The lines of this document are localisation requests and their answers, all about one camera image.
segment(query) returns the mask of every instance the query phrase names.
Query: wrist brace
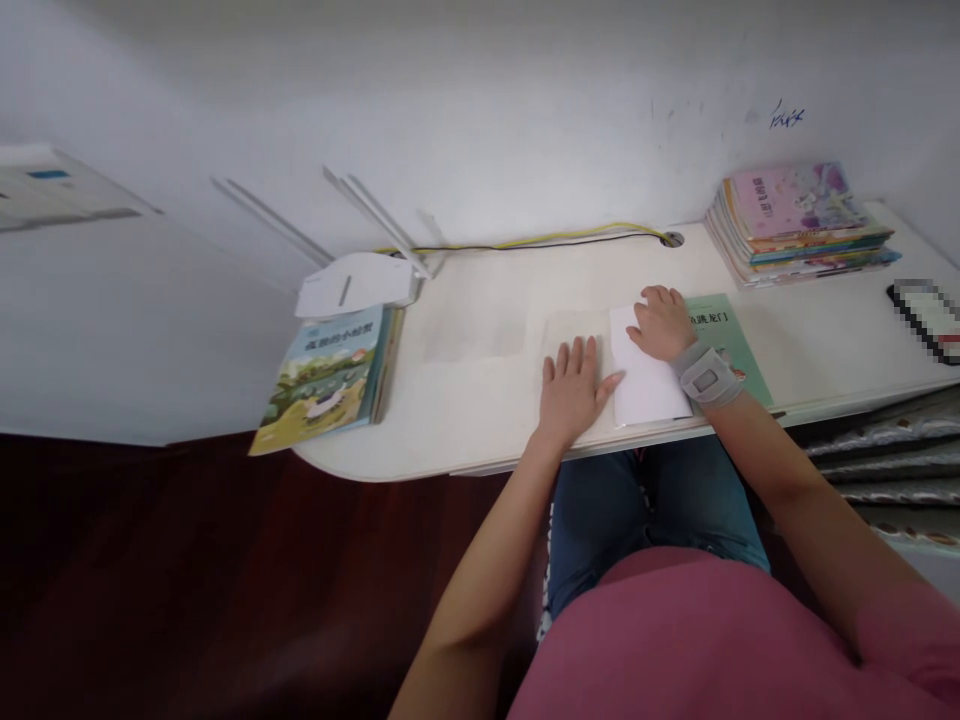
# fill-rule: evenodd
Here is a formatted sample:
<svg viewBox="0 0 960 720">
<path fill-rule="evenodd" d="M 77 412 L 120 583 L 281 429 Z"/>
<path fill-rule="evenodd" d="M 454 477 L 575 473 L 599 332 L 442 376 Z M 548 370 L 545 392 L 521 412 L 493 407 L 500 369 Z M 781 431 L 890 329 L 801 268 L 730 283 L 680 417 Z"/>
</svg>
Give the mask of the wrist brace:
<svg viewBox="0 0 960 720">
<path fill-rule="evenodd" d="M 705 410 L 733 402 L 743 388 L 733 370 L 703 340 L 697 340 L 670 361 L 680 387 Z"/>
</svg>

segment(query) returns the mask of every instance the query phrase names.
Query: wooden floor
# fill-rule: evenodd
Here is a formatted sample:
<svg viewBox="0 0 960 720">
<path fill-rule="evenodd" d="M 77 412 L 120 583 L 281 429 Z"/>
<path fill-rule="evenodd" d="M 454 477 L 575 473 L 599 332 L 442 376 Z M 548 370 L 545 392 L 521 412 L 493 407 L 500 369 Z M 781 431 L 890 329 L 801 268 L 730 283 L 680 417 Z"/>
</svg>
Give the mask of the wooden floor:
<svg viewBox="0 0 960 720">
<path fill-rule="evenodd" d="M 7 718 L 381 718 L 506 480 L 0 437 Z M 545 547 L 505 665 L 535 650 Z"/>
</svg>

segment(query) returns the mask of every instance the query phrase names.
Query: pink shirt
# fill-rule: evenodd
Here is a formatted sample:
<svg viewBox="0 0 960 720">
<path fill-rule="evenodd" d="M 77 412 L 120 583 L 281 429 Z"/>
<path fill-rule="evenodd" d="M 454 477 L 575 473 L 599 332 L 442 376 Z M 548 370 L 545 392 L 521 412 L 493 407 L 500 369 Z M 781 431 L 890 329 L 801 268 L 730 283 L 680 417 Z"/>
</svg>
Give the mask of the pink shirt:
<svg viewBox="0 0 960 720">
<path fill-rule="evenodd" d="M 863 662 L 754 567 L 635 553 L 547 633 L 510 718 L 960 718 L 960 613 L 905 585 L 860 611 Z"/>
</svg>

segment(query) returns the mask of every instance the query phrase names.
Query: yellow cable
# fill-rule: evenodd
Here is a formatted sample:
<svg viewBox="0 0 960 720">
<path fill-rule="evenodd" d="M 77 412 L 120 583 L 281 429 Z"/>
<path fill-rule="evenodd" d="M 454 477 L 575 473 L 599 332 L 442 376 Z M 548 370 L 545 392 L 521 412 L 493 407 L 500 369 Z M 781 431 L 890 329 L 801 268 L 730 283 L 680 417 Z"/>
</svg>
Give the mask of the yellow cable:
<svg viewBox="0 0 960 720">
<path fill-rule="evenodd" d="M 521 245 L 534 245 L 536 243 L 546 242 L 547 240 L 558 240 L 558 239 L 571 239 L 571 238 L 582 238 L 589 237 L 590 235 L 598 235 L 606 230 L 612 230 L 613 228 L 628 228 L 630 230 L 640 230 L 641 232 L 650 233 L 661 240 L 670 242 L 666 235 L 661 232 L 657 232 L 653 228 L 648 228 L 644 225 L 637 225 L 635 223 L 625 223 L 625 222 L 615 222 L 608 225 L 601 225 L 600 227 L 590 228 L 589 230 L 579 230 L 576 232 L 566 232 L 566 233 L 550 233 L 549 235 L 540 235 L 538 237 L 527 238 L 526 240 L 514 240 L 512 242 L 501 243 L 500 245 L 491 245 L 496 249 L 503 249 L 509 247 L 519 247 Z M 442 252 L 443 250 L 468 250 L 472 247 L 477 247 L 475 245 L 444 245 L 442 247 L 417 247 L 413 248 L 414 252 L 418 253 L 430 253 L 430 252 Z M 380 248 L 375 252 L 378 253 L 392 253 L 396 252 L 396 248 Z"/>
</svg>

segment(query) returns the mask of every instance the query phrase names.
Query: desk surface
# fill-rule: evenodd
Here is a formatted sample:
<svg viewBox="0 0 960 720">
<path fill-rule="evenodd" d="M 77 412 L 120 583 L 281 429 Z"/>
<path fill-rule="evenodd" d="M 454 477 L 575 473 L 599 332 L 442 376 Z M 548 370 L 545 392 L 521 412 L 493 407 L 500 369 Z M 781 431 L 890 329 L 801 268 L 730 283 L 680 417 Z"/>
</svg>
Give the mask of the desk surface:
<svg viewBox="0 0 960 720">
<path fill-rule="evenodd" d="M 837 398 L 891 395 L 960 380 L 934 362 L 899 319 L 885 289 L 894 278 L 931 278 L 960 298 L 960 272 L 888 208 L 868 203 L 896 230 L 903 259 L 885 270 L 779 288 L 740 290 L 700 223 L 686 242 L 655 238 L 514 252 L 452 253 L 407 309 L 375 426 L 301 443 L 307 462 L 353 480 L 389 482 L 515 462 L 537 422 L 543 356 L 575 335 L 601 338 L 611 368 L 611 307 L 646 285 L 688 297 L 726 293 L 774 400 L 794 410 Z M 703 424 L 702 418 L 616 427 L 609 403 L 576 449 Z"/>
</svg>

